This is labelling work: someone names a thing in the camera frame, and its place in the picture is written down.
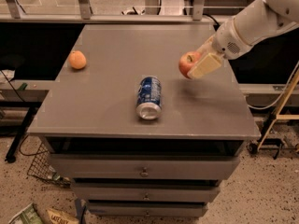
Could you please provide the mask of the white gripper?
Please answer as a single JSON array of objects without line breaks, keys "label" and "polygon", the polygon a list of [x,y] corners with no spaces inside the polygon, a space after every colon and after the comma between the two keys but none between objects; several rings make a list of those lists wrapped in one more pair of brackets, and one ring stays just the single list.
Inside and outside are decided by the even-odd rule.
[{"label": "white gripper", "polygon": [[235,60],[252,49],[238,30],[238,18],[232,17],[224,22],[207,41],[196,51],[204,55],[187,73],[188,78],[198,79],[222,66],[222,57],[211,52],[217,51],[227,60]]}]

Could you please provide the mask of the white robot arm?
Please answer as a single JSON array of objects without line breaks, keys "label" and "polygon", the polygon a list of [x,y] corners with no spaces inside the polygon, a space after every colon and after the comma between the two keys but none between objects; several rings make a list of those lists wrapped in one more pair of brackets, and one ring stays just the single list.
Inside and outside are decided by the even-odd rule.
[{"label": "white robot arm", "polygon": [[239,58],[266,38],[288,33],[298,24],[299,0],[254,0],[197,50],[201,56],[187,78],[209,74],[220,68],[224,59]]}]

